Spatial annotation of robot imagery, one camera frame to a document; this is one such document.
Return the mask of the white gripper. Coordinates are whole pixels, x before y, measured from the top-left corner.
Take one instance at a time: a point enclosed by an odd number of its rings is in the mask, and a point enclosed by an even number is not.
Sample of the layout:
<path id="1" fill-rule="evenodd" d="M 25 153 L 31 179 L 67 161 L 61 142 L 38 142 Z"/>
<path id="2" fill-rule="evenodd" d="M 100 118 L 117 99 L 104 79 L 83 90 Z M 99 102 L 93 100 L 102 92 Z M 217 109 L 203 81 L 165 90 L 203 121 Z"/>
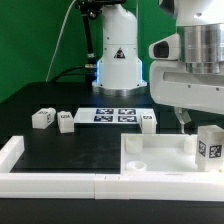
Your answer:
<path id="1" fill-rule="evenodd" d="M 154 61 L 150 93 L 156 103 L 175 107 L 184 134 L 185 125 L 191 122 L 187 109 L 224 115 L 224 67 L 219 74 L 195 74 L 188 73 L 184 63 Z"/>

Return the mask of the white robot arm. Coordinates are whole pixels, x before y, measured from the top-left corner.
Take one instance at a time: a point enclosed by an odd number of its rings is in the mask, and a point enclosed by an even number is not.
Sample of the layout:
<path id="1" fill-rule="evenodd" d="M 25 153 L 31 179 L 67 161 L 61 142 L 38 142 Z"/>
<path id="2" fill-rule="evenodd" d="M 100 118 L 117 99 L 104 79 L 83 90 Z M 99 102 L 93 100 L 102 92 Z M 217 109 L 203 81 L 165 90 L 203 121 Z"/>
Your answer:
<path id="1" fill-rule="evenodd" d="M 138 58 L 137 18 L 103 3 L 103 55 L 93 89 L 126 96 L 149 88 L 154 102 L 174 108 L 180 123 L 190 109 L 224 115 L 224 0 L 158 0 L 176 32 L 149 46 L 148 82 Z"/>

